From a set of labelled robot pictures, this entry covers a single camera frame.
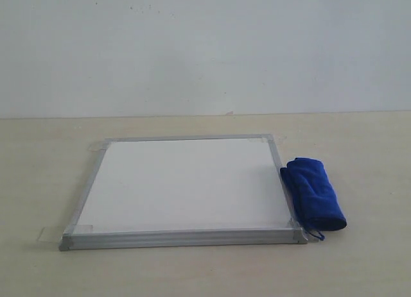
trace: white wall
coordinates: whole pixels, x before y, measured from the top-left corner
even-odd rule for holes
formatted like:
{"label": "white wall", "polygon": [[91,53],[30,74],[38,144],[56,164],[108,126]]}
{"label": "white wall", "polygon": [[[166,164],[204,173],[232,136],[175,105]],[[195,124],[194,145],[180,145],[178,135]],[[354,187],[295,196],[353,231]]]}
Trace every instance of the white wall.
{"label": "white wall", "polygon": [[0,117],[411,109],[411,0],[0,0]]}

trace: folded towel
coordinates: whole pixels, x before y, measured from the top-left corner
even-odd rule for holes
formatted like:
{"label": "folded towel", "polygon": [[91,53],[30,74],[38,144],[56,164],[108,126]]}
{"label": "folded towel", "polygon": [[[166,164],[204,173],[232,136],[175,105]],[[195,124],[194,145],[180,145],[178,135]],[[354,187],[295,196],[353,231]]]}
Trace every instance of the folded towel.
{"label": "folded towel", "polygon": [[321,161],[296,158],[280,173],[291,192],[297,220],[305,230],[336,231],[347,226]]}

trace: blue cloth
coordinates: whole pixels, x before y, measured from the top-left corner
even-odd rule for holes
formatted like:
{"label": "blue cloth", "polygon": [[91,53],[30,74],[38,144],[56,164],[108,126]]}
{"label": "blue cloth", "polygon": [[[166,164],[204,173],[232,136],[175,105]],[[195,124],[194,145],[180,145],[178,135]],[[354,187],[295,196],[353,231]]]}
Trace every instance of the blue cloth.
{"label": "blue cloth", "polygon": [[307,231],[336,231],[347,226],[337,195],[321,161],[296,158],[280,170],[291,192],[297,220]]}

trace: beige table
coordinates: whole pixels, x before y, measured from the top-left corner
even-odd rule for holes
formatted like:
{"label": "beige table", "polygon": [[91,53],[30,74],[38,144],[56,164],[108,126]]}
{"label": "beige table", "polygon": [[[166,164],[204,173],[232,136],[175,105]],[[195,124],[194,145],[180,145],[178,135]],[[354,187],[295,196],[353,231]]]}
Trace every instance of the beige table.
{"label": "beige table", "polygon": [[[93,144],[223,133],[323,160],[348,227],[309,245],[58,252]],[[411,112],[3,120],[0,189],[2,297],[411,296]]]}

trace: silver frame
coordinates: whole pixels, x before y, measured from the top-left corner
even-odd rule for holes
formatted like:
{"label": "silver frame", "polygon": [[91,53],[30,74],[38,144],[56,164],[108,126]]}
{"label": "silver frame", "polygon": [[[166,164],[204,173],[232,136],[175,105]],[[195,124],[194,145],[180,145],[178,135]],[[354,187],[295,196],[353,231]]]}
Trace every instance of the silver frame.
{"label": "silver frame", "polygon": [[261,139],[270,146],[277,173],[280,174],[281,159],[271,134],[251,135],[195,135],[175,137],[141,137],[106,139],[98,152],[98,158],[87,180],[73,216],[64,230],[59,244],[60,251],[108,248],[145,248],[168,246],[212,246],[229,244],[307,244],[304,230],[295,218],[292,198],[283,186],[284,195],[290,210],[290,227],[273,229],[229,229],[229,230],[177,230],[126,233],[87,233],[74,234],[91,187],[104,159],[105,152],[113,142],[139,142],[163,140],[210,140],[210,139]]}

